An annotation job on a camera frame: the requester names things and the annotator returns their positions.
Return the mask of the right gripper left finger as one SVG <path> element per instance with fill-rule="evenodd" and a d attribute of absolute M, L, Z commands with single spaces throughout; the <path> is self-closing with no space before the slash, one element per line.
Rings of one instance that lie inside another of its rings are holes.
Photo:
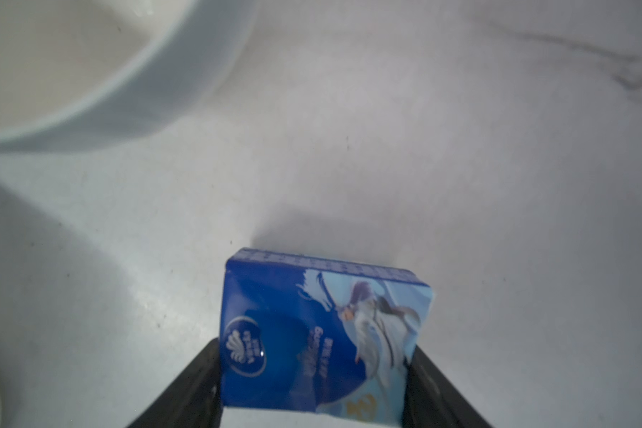
<path fill-rule="evenodd" d="M 219 340 L 215 338 L 128 428 L 218 428 L 220 384 Z"/>

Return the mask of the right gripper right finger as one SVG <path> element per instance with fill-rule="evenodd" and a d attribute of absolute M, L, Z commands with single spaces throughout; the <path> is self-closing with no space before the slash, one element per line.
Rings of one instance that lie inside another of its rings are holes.
<path fill-rule="evenodd" d="M 491 428 L 419 347 L 408 369 L 403 426 Z"/>

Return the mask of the blue white tissue pack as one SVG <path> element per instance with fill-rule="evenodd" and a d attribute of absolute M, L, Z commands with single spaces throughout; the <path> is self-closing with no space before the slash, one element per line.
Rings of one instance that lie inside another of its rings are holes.
<path fill-rule="evenodd" d="M 225 267 L 221 401 L 399 426 L 433 297 L 406 269 L 244 248 Z"/>

